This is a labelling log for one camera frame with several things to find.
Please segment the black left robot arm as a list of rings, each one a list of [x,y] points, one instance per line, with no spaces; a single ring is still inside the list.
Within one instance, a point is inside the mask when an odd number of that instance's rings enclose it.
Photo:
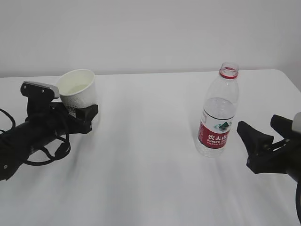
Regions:
[[[25,122],[0,135],[0,178],[10,179],[25,164],[48,165],[61,160],[71,151],[71,134],[88,134],[98,105],[75,110],[69,114],[61,102],[28,115]]]

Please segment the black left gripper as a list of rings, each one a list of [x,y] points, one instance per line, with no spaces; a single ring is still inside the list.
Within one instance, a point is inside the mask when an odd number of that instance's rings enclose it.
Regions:
[[[92,120],[98,113],[96,104],[76,108],[70,113],[62,102],[28,100],[26,134],[30,136],[88,134],[92,131]]]

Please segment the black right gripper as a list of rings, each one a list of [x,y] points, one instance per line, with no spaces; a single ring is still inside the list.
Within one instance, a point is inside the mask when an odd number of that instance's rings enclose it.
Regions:
[[[293,137],[293,121],[273,115],[270,126],[282,137]],[[254,174],[272,173],[299,175],[301,173],[301,138],[287,138],[273,143],[274,137],[257,131],[239,121],[237,133],[248,153],[247,167]]]

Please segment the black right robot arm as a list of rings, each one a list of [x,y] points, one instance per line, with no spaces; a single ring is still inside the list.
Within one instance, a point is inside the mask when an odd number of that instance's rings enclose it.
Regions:
[[[257,131],[239,121],[237,133],[248,153],[247,167],[254,174],[287,174],[296,182],[301,179],[301,124],[280,115],[273,115],[271,127],[283,138],[274,143],[274,137]]]

